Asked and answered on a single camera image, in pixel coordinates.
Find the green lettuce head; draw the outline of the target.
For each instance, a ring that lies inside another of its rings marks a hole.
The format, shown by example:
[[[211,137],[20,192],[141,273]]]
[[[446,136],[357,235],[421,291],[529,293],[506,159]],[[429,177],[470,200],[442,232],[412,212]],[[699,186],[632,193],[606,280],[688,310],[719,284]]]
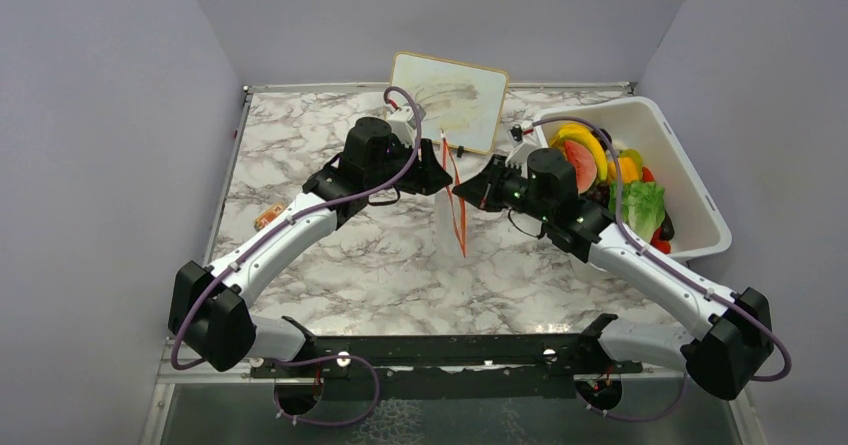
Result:
[[[621,198],[622,221],[650,242],[666,218],[665,188],[656,182],[632,181],[623,185]]]

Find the clear zip top bag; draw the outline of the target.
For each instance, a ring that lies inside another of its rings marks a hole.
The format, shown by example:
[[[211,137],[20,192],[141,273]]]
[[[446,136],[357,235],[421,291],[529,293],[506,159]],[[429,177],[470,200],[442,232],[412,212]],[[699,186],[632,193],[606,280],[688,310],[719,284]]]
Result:
[[[460,168],[444,131],[440,132],[440,150],[439,163],[448,173],[450,182],[434,198],[436,244],[448,258],[465,259],[468,256],[466,203],[454,191],[454,188],[461,184]]]

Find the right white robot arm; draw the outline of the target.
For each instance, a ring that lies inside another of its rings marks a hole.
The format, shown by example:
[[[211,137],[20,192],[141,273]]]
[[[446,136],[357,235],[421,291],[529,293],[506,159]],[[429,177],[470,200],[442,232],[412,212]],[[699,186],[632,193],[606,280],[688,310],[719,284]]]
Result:
[[[653,326],[612,319],[577,345],[578,361],[589,371],[614,361],[660,365],[733,400],[774,351],[762,293],[717,284],[636,237],[608,209],[579,195],[574,167],[555,149],[531,152],[524,167],[495,155],[453,192],[479,210],[517,211],[539,221],[541,237],[635,287],[678,321]]]

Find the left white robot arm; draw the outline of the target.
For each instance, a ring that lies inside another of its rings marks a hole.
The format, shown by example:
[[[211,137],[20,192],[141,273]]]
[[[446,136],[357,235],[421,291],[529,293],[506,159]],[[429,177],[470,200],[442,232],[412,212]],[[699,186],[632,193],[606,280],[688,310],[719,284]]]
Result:
[[[295,320],[255,318],[250,308],[264,289],[313,244],[337,231],[384,190],[433,195],[450,175],[423,138],[420,113],[406,107],[387,119],[360,118],[343,150],[309,177],[270,224],[221,259],[186,263],[177,272],[168,327],[171,364],[186,345],[197,363],[227,371],[245,358],[276,359],[290,375],[313,366],[311,334]]]

